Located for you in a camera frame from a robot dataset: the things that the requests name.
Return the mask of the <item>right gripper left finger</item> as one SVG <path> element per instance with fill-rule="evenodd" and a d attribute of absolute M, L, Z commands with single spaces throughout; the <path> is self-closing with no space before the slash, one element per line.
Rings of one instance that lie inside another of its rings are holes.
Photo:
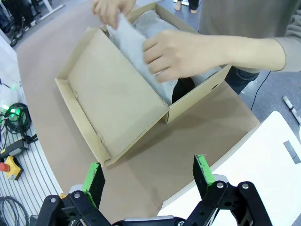
<path fill-rule="evenodd" d="M 109 226 L 99 211 L 105 178 L 99 162 L 92 163 L 83 187 L 64 198 L 49 195 L 45 198 L 37 218 L 39 226 L 68 226 L 82 220 L 87 226 Z"/>

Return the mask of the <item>person's left hand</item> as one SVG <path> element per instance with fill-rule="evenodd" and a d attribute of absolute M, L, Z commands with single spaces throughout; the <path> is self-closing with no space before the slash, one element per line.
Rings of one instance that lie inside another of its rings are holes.
<path fill-rule="evenodd" d="M 147 39 L 143 57 L 158 82 L 188 78 L 230 63 L 221 36 L 171 30 Z"/>

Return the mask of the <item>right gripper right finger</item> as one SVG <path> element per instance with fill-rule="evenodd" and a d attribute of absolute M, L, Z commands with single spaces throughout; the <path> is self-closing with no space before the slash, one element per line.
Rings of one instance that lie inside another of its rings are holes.
<path fill-rule="evenodd" d="M 210 226 L 220 210 L 228 210 L 238 226 L 271 226 L 264 204 L 249 181 L 237 186 L 216 180 L 204 155 L 195 155 L 193 176 L 201 201 L 185 221 L 187 226 Z"/>

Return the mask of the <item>person's right hand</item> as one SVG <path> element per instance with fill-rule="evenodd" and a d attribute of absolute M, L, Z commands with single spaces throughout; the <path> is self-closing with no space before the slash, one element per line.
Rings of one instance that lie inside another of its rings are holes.
<path fill-rule="evenodd" d="M 135 0 L 94 0 L 92 12 L 105 25 L 117 29 L 117 14 L 127 15 L 135 6 Z"/>

